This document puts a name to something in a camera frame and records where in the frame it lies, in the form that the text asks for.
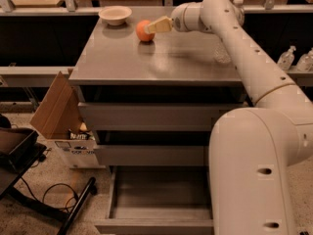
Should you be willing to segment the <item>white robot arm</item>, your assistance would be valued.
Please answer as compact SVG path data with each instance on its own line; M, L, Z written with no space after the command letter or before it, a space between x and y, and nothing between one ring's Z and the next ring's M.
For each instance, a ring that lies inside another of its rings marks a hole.
M215 235L296 235L287 168L313 155L313 103L244 31L241 0L178 6L147 34L216 34L252 103L223 115L209 140Z

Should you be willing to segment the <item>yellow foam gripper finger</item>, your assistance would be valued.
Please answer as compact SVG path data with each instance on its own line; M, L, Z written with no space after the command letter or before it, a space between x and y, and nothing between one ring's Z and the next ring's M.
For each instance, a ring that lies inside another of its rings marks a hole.
M168 16L162 16L157 20L144 26L147 34L164 33L172 30L172 19Z

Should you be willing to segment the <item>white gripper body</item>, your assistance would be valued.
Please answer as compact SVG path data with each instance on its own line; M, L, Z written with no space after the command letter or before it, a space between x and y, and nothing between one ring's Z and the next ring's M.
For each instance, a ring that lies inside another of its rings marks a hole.
M179 32L205 32L206 26L201 21L201 4L184 3L171 13L173 27Z

